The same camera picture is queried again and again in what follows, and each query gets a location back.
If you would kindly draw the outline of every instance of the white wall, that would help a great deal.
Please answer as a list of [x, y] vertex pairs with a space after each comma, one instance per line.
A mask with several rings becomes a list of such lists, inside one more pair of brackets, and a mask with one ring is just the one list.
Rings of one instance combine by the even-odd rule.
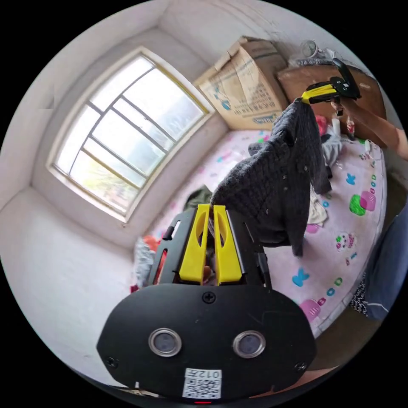
[[[241, 35], [271, 39], [285, 58], [299, 51], [304, 40], [331, 48], [367, 72], [369, 68], [341, 41], [313, 22], [260, 0], [173, 0], [159, 27], [193, 49], [211, 65]], [[388, 120], [401, 128], [389, 98], [382, 90]], [[387, 168], [408, 188], [407, 163], [387, 152]]]
[[53, 113], [46, 108], [56, 106], [82, 72], [112, 46], [156, 26], [168, 4], [169, 0], [147, 1], [102, 20], [71, 41], [39, 73], [1, 148], [0, 209], [30, 184], [38, 145]]
[[54, 111], [40, 144], [32, 179], [33, 187], [67, 217], [127, 248], [131, 248], [137, 236], [146, 231], [176, 189], [199, 164], [200, 159], [228, 130], [219, 114], [215, 113], [160, 173], [127, 224], [96, 208], [57, 180], [46, 169], [45, 163], [66, 115], [96, 77], [141, 45], [164, 59], [190, 82], [208, 68], [194, 52], [158, 29], [148, 30], [117, 45], [86, 71]]
[[28, 187], [0, 212], [0, 257], [19, 307], [51, 351], [119, 385], [95, 347], [109, 313], [129, 294], [131, 252], [71, 222]]

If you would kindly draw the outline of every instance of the person's arm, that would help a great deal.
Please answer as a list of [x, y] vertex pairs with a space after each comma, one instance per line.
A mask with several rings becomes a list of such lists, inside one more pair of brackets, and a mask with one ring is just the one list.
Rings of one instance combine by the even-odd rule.
[[[387, 147], [394, 150], [404, 160], [408, 160], [408, 139], [405, 131], [397, 129], [390, 122], [357, 105], [352, 99], [343, 98], [340, 102], [341, 107], [350, 114], [354, 121], [366, 126], [374, 132]], [[341, 109], [341, 107], [335, 103], [332, 103], [332, 105], [336, 110]]]

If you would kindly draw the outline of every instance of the screw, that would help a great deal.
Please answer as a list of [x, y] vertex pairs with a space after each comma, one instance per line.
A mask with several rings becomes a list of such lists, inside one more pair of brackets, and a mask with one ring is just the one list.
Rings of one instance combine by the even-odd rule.
[[296, 371], [305, 371], [306, 370], [306, 363], [297, 363], [295, 365], [295, 370]]
[[106, 359], [106, 364], [111, 368], [118, 368], [118, 366], [119, 366], [118, 360], [116, 360], [116, 359], [114, 359], [112, 357], [108, 357]]
[[205, 292], [203, 294], [203, 301], [204, 303], [214, 303], [215, 302], [215, 295], [212, 292]]

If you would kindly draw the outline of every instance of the pink bedsheet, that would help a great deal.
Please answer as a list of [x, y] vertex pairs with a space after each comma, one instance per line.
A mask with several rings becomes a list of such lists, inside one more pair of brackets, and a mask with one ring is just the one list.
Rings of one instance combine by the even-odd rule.
[[[203, 184], [213, 191], [236, 163], [248, 157], [248, 144], [268, 139], [266, 131], [232, 131], [175, 194], [157, 218], [151, 234], [161, 237], [190, 193]], [[383, 154], [373, 147], [345, 140], [332, 167], [333, 191], [318, 196], [328, 219], [323, 227], [310, 225], [305, 233], [303, 258], [290, 247], [266, 248], [272, 287], [299, 304], [314, 332], [321, 332], [335, 310], [343, 310], [361, 278], [370, 251], [382, 228], [385, 206]]]

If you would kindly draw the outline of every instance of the cardboard box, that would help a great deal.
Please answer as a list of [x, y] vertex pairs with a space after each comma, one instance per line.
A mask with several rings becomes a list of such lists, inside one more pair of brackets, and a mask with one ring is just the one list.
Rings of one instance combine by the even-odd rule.
[[287, 67], [270, 41], [241, 37], [194, 85], [233, 130], [271, 130], [289, 102], [275, 73]]

